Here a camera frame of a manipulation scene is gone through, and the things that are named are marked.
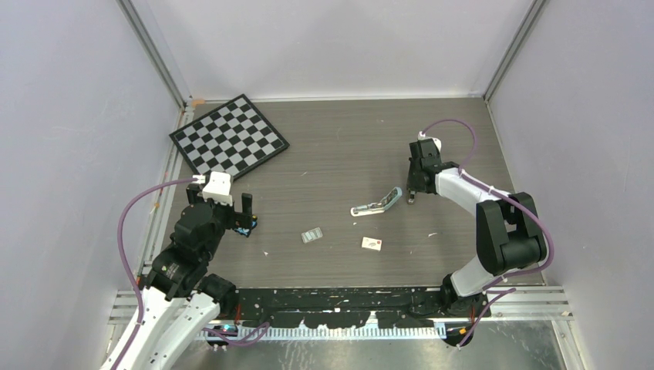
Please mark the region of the small white staple box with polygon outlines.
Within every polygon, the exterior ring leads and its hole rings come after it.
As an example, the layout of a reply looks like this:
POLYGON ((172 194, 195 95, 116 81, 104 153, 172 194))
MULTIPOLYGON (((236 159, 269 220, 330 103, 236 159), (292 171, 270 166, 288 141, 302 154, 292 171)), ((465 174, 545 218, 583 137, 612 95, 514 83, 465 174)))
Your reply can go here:
POLYGON ((382 241, 371 237, 364 237, 362 239, 361 248, 371 251, 381 251, 382 241))

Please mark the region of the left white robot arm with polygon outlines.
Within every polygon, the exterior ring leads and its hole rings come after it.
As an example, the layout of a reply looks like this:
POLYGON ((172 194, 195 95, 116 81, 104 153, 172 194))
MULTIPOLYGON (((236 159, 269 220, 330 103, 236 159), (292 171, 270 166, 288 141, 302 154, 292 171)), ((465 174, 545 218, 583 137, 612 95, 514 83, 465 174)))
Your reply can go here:
POLYGON ((247 237, 256 227, 252 196, 243 193, 237 211, 225 186, 195 181, 187 195, 170 245, 154 258, 143 287, 135 288, 137 310, 104 369, 170 369, 212 320, 235 313, 237 288, 208 266, 226 231, 247 237))

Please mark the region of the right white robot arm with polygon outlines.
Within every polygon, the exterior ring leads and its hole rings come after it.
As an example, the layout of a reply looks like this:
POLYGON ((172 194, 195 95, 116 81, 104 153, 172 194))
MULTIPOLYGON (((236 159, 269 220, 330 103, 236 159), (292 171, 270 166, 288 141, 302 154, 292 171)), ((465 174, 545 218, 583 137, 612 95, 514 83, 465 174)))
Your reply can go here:
POLYGON ((462 315, 471 305, 470 296, 496 284, 508 273, 517 273, 547 258, 547 242, 529 194, 496 190, 469 176, 455 162, 443 161, 435 138, 414 141, 409 148, 408 204, 414 204, 418 193, 435 194, 453 201, 475 218, 475 257, 448 274, 440 286, 440 306, 445 313, 462 315))

